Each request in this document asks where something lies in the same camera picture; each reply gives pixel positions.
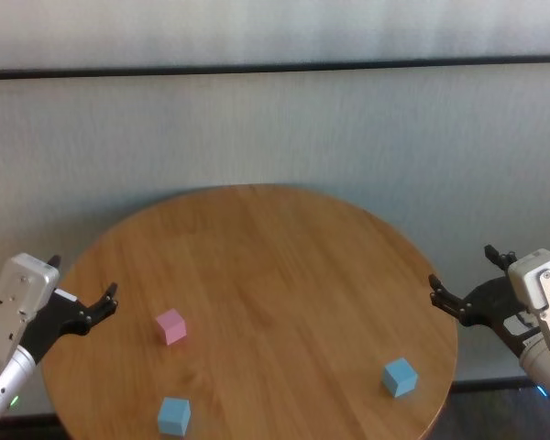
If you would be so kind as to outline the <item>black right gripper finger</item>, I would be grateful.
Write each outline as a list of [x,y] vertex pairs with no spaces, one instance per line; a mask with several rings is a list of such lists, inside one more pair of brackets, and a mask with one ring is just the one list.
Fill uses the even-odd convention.
[[454,317],[463,326],[469,326],[468,310],[463,301],[451,293],[434,275],[428,276],[432,305]]
[[487,244],[484,247],[485,258],[504,273],[507,273],[511,264],[518,260],[514,251],[500,253],[493,245]]

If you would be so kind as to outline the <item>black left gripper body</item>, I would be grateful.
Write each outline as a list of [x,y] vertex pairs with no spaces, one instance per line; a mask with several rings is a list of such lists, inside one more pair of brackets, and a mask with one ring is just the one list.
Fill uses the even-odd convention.
[[86,335],[91,328],[89,308],[75,296],[56,289],[47,304],[30,321],[22,336],[20,345],[39,363],[60,337],[65,335]]

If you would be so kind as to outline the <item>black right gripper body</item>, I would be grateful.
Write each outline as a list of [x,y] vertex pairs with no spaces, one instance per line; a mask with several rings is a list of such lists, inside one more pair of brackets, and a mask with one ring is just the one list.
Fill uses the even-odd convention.
[[524,351],[524,342],[540,333],[535,326],[528,326],[518,335],[513,335],[505,327],[506,319],[528,312],[527,307],[517,299],[510,281],[505,277],[480,284],[462,300],[462,303],[464,307],[459,309],[458,321],[465,327],[482,325],[490,328],[516,357]]

